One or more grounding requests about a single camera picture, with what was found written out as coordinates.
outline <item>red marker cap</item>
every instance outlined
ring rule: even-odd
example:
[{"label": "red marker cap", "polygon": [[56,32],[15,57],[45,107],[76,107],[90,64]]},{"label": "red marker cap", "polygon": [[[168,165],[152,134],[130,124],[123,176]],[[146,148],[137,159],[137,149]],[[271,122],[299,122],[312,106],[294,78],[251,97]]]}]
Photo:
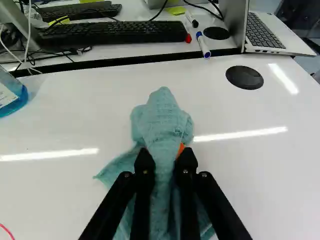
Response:
[{"label": "red marker cap", "polygon": [[185,42],[186,42],[187,44],[189,44],[189,43],[191,43],[191,41],[192,41],[192,37],[191,37],[190,33],[188,33],[188,34],[186,35],[186,37],[185,37]]}]

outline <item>cloth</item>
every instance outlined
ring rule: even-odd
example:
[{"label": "cloth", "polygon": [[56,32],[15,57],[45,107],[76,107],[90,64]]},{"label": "cloth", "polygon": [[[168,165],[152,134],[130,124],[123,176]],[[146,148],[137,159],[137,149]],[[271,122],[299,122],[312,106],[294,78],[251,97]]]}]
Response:
[{"label": "cloth", "polygon": [[[136,146],[112,160],[95,178],[111,188],[123,171],[134,172],[134,162],[142,147],[146,147],[155,162],[155,186],[150,199],[150,240],[180,239],[179,189],[173,180],[174,163],[180,143],[188,145],[193,139],[193,121],[181,110],[167,87],[152,92],[146,104],[132,110],[131,133]],[[214,229],[198,202],[201,239],[208,240]],[[128,204],[115,240],[130,238],[134,199]]]}]

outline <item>black keyboard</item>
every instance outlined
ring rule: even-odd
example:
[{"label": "black keyboard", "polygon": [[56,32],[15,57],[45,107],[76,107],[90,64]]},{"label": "black keyboard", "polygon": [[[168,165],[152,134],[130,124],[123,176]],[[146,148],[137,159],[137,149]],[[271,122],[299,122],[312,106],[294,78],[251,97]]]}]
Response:
[{"label": "black keyboard", "polygon": [[279,38],[277,38],[253,12],[248,13],[245,35],[253,46],[278,49],[286,48]]},{"label": "black keyboard", "polygon": [[115,17],[121,11],[121,4],[111,1],[78,3],[71,5],[35,8],[44,22],[51,22],[61,17],[70,16],[70,20],[97,19],[104,16]]},{"label": "black keyboard", "polygon": [[181,21],[109,21],[55,25],[39,32],[49,47],[184,42]]}]

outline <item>blue bottle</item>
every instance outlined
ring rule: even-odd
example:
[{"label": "blue bottle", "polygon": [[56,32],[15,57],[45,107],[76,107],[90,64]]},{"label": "blue bottle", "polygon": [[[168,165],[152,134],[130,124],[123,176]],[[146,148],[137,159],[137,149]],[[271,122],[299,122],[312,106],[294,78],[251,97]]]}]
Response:
[{"label": "blue bottle", "polygon": [[19,110],[27,101],[26,86],[0,66],[0,117]]}]

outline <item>table surface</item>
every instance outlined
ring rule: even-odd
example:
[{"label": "table surface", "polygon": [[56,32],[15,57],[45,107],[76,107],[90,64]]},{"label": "table surface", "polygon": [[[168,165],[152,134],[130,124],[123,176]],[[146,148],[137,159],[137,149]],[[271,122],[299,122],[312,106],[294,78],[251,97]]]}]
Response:
[{"label": "table surface", "polygon": [[[257,70],[264,85],[229,83],[225,72],[235,65]],[[0,119],[0,223],[17,240],[78,239],[107,193],[92,176],[134,145],[130,113],[161,86],[194,121],[198,170],[213,174],[253,239],[319,239],[320,86],[290,57],[198,58],[22,81],[29,103]]]},{"label": "table surface", "polygon": [[[52,2],[45,6],[57,6],[57,5],[69,5],[79,3],[79,0],[71,1],[58,1]],[[118,20],[122,21],[145,21],[152,18],[159,9],[148,9],[147,5],[143,0],[113,0],[113,4],[122,4],[122,10],[119,15],[116,16]],[[200,4],[200,6],[206,7],[217,13],[217,10],[211,4]],[[94,61],[101,59],[117,59],[117,58],[129,58],[129,57],[140,57],[150,55],[163,55],[163,54],[175,54],[175,53],[190,53],[200,51],[199,44],[196,40],[196,32],[203,31],[208,27],[223,27],[226,28],[223,21],[212,17],[208,12],[195,8],[193,6],[184,6],[188,9],[194,18],[199,22],[198,28],[192,28],[191,24],[186,21],[185,15],[173,16],[167,11],[162,13],[155,19],[156,21],[168,20],[168,21],[182,21],[188,32],[192,36],[191,43],[185,42],[166,42],[166,43],[142,43],[142,44],[118,44],[118,45],[95,45],[93,50],[86,52],[81,56],[71,56],[75,62],[83,61]],[[108,22],[111,21],[109,18],[94,18],[94,19],[83,19],[72,21],[74,23],[83,22]],[[235,42],[232,37],[226,40],[214,40],[208,37],[204,37],[204,40],[210,50],[223,50],[223,49],[236,49]],[[12,57],[9,55],[0,56],[0,60],[9,59]],[[49,66],[61,63],[70,63],[70,60],[66,57],[58,57],[44,60],[37,60],[36,67]],[[7,71],[13,71],[17,67],[17,63],[2,63],[1,64]]]}]

